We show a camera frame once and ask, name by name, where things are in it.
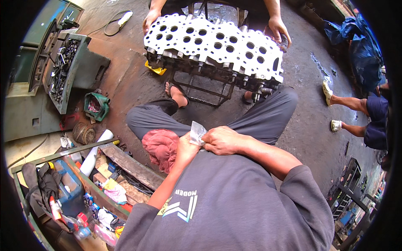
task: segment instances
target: flip-flop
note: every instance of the flip-flop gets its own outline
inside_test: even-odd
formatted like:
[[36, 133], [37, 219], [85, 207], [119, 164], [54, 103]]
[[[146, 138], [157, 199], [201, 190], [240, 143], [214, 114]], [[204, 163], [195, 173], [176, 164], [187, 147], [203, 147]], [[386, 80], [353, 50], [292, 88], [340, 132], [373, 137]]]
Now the flip-flop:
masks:
[[332, 106], [329, 101], [332, 97], [333, 91], [329, 88], [328, 82], [326, 80], [322, 81], [322, 91], [325, 94], [325, 101], [327, 102], [327, 105]]
[[189, 106], [189, 103], [190, 103], [190, 100], [189, 100], [189, 98], [184, 94], [184, 90], [181, 88], [181, 86], [175, 85], [175, 84], [170, 83], [170, 82], [168, 82], [168, 83], [169, 83], [168, 97], [172, 98], [172, 95], [170, 94], [170, 89], [172, 88], [172, 86], [174, 86], [174, 87], [176, 87], [177, 89], [179, 89], [179, 91], [180, 91], [181, 93], [183, 93], [183, 96], [187, 99], [187, 105], [186, 105], [186, 106], [182, 106], [182, 107], [180, 107], [179, 109], [184, 109], [184, 108], [188, 107], [188, 106]]
[[342, 121], [340, 120], [331, 120], [331, 129], [336, 132], [342, 129]]

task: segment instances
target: white slipper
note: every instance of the white slipper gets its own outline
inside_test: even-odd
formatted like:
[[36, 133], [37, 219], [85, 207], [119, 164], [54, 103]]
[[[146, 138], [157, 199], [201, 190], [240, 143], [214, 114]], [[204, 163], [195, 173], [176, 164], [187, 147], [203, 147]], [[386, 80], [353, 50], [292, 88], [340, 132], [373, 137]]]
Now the white slipper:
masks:
[[327, 82], [326, 80], [322, 81], [322, 91], [323, 91], [324, 94], [325, 94], [325, 100], [326, 100], [326, 102], [327, 102], [327, 105], [328, 105], [328, 106], [332, 106], [332, 105], [329, 103], [329, 100], [330, 100], [331, 97], [332, 97], [333, 91], [329, 88], [328, 82]]
[[336, 132], [342, 129], [342, 121], [340, 120], [331, 120], [331, 129]]

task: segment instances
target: concrete floor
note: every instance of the concrete floor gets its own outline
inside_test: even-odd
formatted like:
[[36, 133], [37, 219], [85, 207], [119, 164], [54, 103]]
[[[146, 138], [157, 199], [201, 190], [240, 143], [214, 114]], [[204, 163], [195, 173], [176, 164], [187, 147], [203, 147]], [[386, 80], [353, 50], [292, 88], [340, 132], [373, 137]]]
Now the concrete floor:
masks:
[[[95, 129], [98, 132], [105, 128], [112, 130], [127, 145], [127, 149], [133, 152], [136, 160], [143, 164], [150, 163], [141, 142], [125, 123], [125, 115], [131, 107], [165, 97], [163, 83], [167, 76], [158, 76], [144, 67], [146, 59], [142, 55], [145, 52], [142, 21], [148, 13], [148, 1], [75, 0], [74, 2], [85, 9], [79, 21], [79, 33], [85, 35], [106, 24], [115, 13], [126, 9], [134, 12], [117, 35], [107, 37], [103, 34], [103, 29], [91, 35], [93, 39], [89, 49], [111, 59], [101, 84], [103, 94], [108, 93], [112, 100], [110, 112]], [[337, 119], [360, 126], [366, 125], [368, 121], [361, 112], [339, 105], [327, 107], [321, 89], [324, 78], [317, 64], [313, 62], [311, 53], [314, 53], [324, 69], [328, 69], [329, 72], [333, 69], [337, 72], [336, 76], [331, 74], [331, 88], [336, 95], [356, 96], [351, 82], [329, 55], [329, 42], [316, 28], [300, 17], [283, 0], [281, 13], [293, 42], [292, 47], [283, 56], [283, 84], [297, 90], [299, 104], [276, 146], [292, 153], [302, 163], [308, 165], [322, 193], [326, 195], [331, 180], [339, 177], [350, 157], [358, 160], [363, 175], [370, 171], [375, 162], [374, 150], [365, 147], [363, 138], [354, 137], [345, 130], [332, 132], [330, 121]], [[111, 33], [113, 28], [117, 27], [110, 25], [109, 28]], [[203, 80], [202, 84], [211, 85], [209, 80]], [[173, 117], [185, 124], [191, 124], [192, 120], [196, 120], [207, 129], [225, 125], [242, 116], [250, 108], [240, 100], [243, 93], [244, 91], [235, 88], [232, 99], [218, 109], [192, 103], [189, 108], [178, 111]], [[350, 142], [348, 156], [344, 157], [348, 141]]]

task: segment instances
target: human hand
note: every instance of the human hand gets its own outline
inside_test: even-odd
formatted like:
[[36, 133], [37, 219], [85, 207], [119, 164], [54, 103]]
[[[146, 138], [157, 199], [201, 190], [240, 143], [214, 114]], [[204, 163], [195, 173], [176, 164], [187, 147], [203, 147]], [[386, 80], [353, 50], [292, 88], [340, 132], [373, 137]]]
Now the human hand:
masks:
[[184, 169], [194, 159], [200, 149], [200, 146], [190, 143], [190, 132], [180, 137], [177, 144], [175, 168]]
[[223, 126], [212, 128], [202, 137], [202, 140], [206, 142], [205, 150], [216, 155], [232, 155], [239, 152], [243, 140], [247, 137]]
[[292, 40], [290, 39], [289, 33], [287, 32], [286, 26], [283, 23], [280, 16], [278, 17], [270, 17], [268, 26], [274, 34], [274, 40], [278, 43], [282, 42], [281, 33], [287, 37], [288, 45], [287, 47], [290, 48], [292, 45]]
[[144, 36], [147, 34], [151, 24], [155, 22], [155, 20], [160, 17], [161, 13], [157, 10], [150, 10], [148, 15], [145, 17], [144, 22], [142, 22], [142, 31], [144, 32]]

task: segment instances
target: red rag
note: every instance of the red rag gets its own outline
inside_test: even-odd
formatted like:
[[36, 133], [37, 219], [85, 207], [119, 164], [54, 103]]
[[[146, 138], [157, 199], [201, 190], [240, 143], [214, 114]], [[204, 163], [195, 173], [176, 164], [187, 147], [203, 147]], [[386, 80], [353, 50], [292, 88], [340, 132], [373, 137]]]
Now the red rag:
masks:
[[152, 164], [158, 165], [160, 171], [170, 173], [170, 168], [176, 160], [177, 143], [176, 133], [166, 129], [149, 131], [142, 138], [142, 146], [149, 153]]

